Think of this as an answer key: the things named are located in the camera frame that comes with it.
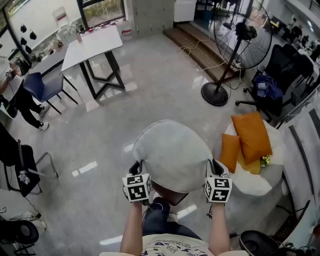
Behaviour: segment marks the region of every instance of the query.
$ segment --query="standing fan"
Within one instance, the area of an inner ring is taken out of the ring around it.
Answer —
[[[215,10],[221,13],[223,9],[220,6]],[[201,88],[202,97],[213,106],[223,106],[229,99],[227,91],[221,86],[229,69],[232,67],[241,71],[259,65],[272,41],[268,14],[258,1],[237,1],[226,11],[226,15],[215,15],[214,38],[227,66],[218,82],[207,82]]]

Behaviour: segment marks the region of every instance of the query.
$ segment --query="sneaker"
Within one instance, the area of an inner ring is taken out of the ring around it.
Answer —
[[[176,213],[170,212],[166,221],[178,223],[178,220],[178,215]]]
[[[48,109],[50,108],[49,105],[46,105],[46,106],[41,106],[42,110],[41,112],[39,113],[39,116],[40,117],[43,117],[45,115],[45,113],[48,111]]]
[[[48,129],[49,127],[49,123],[48,122],[42,122],[39,126],[39,130],[45,131],[46,129]]]

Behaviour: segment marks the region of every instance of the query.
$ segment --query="black and white marker cube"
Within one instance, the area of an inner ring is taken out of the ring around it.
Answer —
[[[132,176],[127,173],[122,178],[124,191],[129,202],[148,200],[152,190],[151,179],[149,173]]]
[[[231,189],[231,178],[208,177],[205,179],[204,193],[210,203],[226,203]]]

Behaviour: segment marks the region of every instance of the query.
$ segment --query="fan base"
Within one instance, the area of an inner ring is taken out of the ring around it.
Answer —
[[[215,82],[207,82],[201,88],[201,95],[206,102],[213,106],[221,107],[228,102],[228,93],[220,86],[216,92],[217,84]]]

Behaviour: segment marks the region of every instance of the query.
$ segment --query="jeans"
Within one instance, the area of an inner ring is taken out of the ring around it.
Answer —
[[[167,222],[170,205],[162,198],[156,197],[144,215],[142,236],[154,234],[173,234],[201,240],[189,228],[176,222]]]
[[[42,109],[34,102],[32,95],[23,87],[23,82],[20,85],[18,91],[13,96],[12,100],[10,100],[10,103],[20,111],[24,120],[26,120],[35,128],[39,128],[41,123],[31,114],[30,110],[36,112],[37,114],[40,114]]]

